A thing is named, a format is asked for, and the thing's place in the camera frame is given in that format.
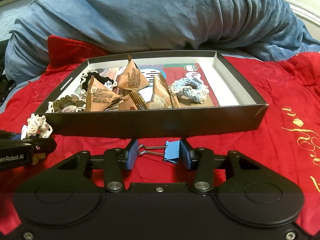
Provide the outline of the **blue binder clip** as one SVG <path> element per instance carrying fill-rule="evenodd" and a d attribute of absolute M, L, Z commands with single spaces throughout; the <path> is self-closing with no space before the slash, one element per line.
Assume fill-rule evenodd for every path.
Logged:
<path fill-rule="evenodd" d="M 180 156 L 180 142 L 166 141 L 164 146 L 145 146 L 143 144 L 138 146 L 138 155 L 152 154 L 160 155 L 164 161 L 177 164 Z"/>

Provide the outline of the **cream crochet scrunchie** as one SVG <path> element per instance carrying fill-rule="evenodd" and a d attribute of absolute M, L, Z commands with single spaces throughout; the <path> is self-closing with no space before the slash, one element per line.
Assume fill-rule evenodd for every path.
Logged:
<path fill-rule="evenodd" d="M 40 138 L 49 138 L 53 129 L 46 122 L 44 115 L 39 116 L 34 113 L 28 118 L 27 125 L 23 125 L 21 130 L 21 140 L 30 138 L 31 136 L 39 136 Z"/>

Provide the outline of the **brown triangular snack packet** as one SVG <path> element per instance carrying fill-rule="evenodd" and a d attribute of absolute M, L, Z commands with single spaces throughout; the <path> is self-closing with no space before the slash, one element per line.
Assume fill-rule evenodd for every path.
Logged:
<path fill-rule="evenodd" d="M 153 95 L 147 103 L 149 109 L 179 108 L 177 96 L 173 94 L 162 73 L 153 77 Z"/>

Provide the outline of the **light blue crochet scrunchie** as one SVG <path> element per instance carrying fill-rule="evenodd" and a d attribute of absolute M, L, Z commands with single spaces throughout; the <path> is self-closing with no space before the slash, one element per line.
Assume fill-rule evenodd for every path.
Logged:
<path fill-rule="evenodd" d="M 208 86 L 198 77 L 175 80 L 170 89 L 178 98 L 186 96 L 196 103 L 204 103 L 209 93 Z"/>

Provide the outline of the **black white crochet scrunchie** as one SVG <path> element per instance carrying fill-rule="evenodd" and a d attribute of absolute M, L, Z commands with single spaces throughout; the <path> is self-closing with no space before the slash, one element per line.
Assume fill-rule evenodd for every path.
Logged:
<path fill-rule="evenodd" d="M 103 77 L 97 72 L 89 71 L 87 73 L 82 74 L 81 76 L 81 82 L 80 82 L 80 88 L 87 91 L 88 90 L 88 83 L 91 79 L 91 77 L 94 77 L 96 80 L 98 80 L 100 83 L 102 83 L 105 87 L 109 89 L 113 89 L 114 87 L 117 87 L 117 82 L 112 80 L 109 77 Z"/>

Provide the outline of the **black shallow cardboard box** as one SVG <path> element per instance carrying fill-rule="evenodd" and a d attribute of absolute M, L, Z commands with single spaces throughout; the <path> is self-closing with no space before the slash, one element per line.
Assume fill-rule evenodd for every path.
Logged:
<path fill-rule="evenodd" d="M 69 74 L 38 107 L 55 134 L 109 138 L 191 137 L 254 130 L 268 105 L 253 86 L 218 52 L 210 50 L 150 51 L 133 59 L 151 63 L 198 63 L 219 101 L 217 107 L 46 113 L 48 102 L 71 95 L 81 73 L 101 62 L 127 61 L 127 54 L 87 59 Z"/>

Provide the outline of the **black clothing pile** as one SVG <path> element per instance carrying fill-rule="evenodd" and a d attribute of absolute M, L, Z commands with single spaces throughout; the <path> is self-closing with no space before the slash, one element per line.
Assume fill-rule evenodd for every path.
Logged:
<path fill-rule="evenodd" d="M 3 105 L 9 92 L 15 87 L 15 82 L 13 80 L 8 80 L 4 74 L 5 50 L 7 48 L 8 42 L 9 40 L 1 41 L 1 97 L 0 97 L 1 106 Z"/>

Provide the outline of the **brown crochet scrunchie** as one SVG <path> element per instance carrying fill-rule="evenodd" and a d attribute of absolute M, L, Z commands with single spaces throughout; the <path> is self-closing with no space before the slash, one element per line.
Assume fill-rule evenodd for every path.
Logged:
<path fill-rule="evenodd" d="M 80 99 L 79 96 L 72 94 L 66 95 L 55 101 L 48 102 L 46 113 L 73 113 L 84 111 L 86 102 Z"/>

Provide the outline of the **Chinese history textbook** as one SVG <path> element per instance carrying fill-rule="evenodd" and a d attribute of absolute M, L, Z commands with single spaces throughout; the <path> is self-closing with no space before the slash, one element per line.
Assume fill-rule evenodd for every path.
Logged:
<path fill-rule="evenodd" d="M 205 77 L 204 71 L 198 63 L 151 63 L 143 62 L 140 59 L 133 59 L 138 69 L 146 77 L 150 85 L 141 90 L 138 90 L 139 94 L 143 97 L 146 104 L 151 100 L 153 95 L 153 77 L 158 73 L 162 73 L 167 84 L 171 88 L 171 84 L 175 80 L 179 80 L 184 77 L 198 77 L 205 85 L 208 86 L 209 93 L 204 103 L 196 103 L 186 96 L 177 97 L 180 107 L 179 108 L 190 108 L 190 107 L 217 107 L 219 101 L 211 89 L 207 78 Z M 129 61 L 120 60 L 117 62 L 101 62 L 99 68 L 95 66 L 87 68 L 83 73 L 89 71 L 97 72 L 103 77 L 109 77 L 117 82 L 117 87 L 114 87 L 112 91 L 120 98 L 114 100 L 112 104 L 104 111 L 119 111 L 119 104 L 123 101 L 123 97 L 127 96 L 131 90 L 123 89 L 118 86 L 120 75 L 125 70 Z"/>

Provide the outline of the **red embroidered quilt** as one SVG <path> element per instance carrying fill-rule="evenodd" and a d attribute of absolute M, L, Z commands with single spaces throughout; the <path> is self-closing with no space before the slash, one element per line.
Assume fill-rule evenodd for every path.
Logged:
<path fill-rule="evenodd" d="M 49 38 L 49 68 L 29 81 L 1 111 L 1 129 L 20 132 L 42 101 L 80 63 L 107 52 L 92 44 L 58 36 Z M 258 129 L 248 132 L 191 137 L 194 147 L 217 154 L 237 150 L 298 184 L 305 204 L 298 219 L 309 233 L 319 230 L 319 53 L 300 53 L 286 61 L 260 62 L 229 57 L 229 62 L 256 88 L 269 107 Z M 36 165 L 1 173 L 1 233 L 16 229 L 20 220 L 12 204 L 16 187 L 65 158 L 88 150 L 102 154 L 124 147 L 125 139 L 64 137 L 57 135 L 56 150 Z"/>

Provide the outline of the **blue plush blanket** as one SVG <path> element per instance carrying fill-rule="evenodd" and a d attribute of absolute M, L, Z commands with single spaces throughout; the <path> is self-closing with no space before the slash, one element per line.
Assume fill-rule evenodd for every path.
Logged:
<path fill-rule="evenodd" d="M 43 74 L 56 35 L 107 51 L 244 48 L 263 61 L 319 51 L 284 0 L 33 0 L 11 30 L 5 74 L 16 83 Z"/>

